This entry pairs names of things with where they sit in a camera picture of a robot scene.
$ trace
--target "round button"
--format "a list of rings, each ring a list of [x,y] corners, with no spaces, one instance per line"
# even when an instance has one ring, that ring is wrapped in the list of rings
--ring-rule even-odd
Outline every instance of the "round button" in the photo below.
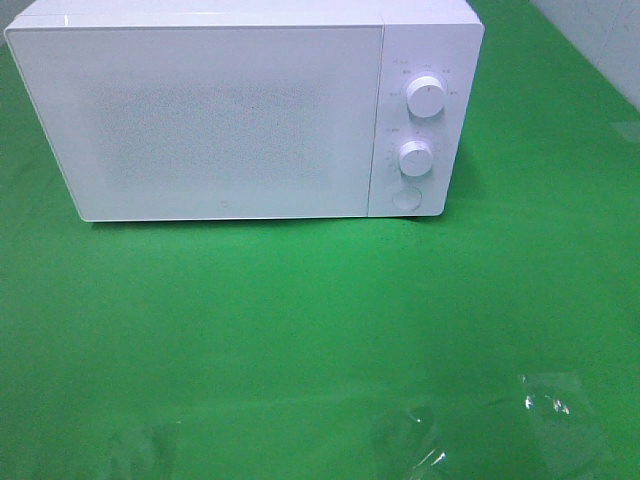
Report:
[[[432,75],[416,78],[407,87],[407,105],[416,117],[433,117],[442,110],[446,87]]]
[[[398,163],[408,177],[420,177],[431,170],[433,154],[425,142],[408,142],[400,147]]]
[[[414,187],[400,190],[393,196],[393,204],[399,210],[415,210],[422,203],[422,192]]]

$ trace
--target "microwave top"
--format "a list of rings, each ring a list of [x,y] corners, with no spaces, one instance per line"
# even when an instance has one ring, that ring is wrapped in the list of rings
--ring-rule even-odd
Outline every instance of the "microwave top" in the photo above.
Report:
[[[464,0],[37,0],[14,28],[479,23]]]

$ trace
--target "white knob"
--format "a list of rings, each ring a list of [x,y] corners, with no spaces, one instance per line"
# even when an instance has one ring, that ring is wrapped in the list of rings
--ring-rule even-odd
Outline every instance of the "white knob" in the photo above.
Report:
[[[409,177],[426,174],[433,166],[431,148],[425,142],[408,142],[400,147],[398,163],[400,171]]]
[[[446,87],[431,75],[416,78],[407,87],[407,105],[416,117],[433,117],[442,110],[447,96]]]

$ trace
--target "clear plastic film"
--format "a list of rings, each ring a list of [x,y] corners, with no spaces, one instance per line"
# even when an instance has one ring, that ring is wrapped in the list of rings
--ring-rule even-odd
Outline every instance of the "clear plastic film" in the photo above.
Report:
[[[141,426],[114,433],[97,480],[172,478],[179,422]]]
[[[573,372],[520,375],[508,395],[425,397],[379,417],[372,439],[378,480],[617,478]]]

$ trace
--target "microwave control panel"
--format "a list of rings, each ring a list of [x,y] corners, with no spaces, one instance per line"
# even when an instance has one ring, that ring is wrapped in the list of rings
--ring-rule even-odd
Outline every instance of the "microwave control panel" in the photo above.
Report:
[[[442,212],[483,34],[479,22],[385,26],[369,216]]]

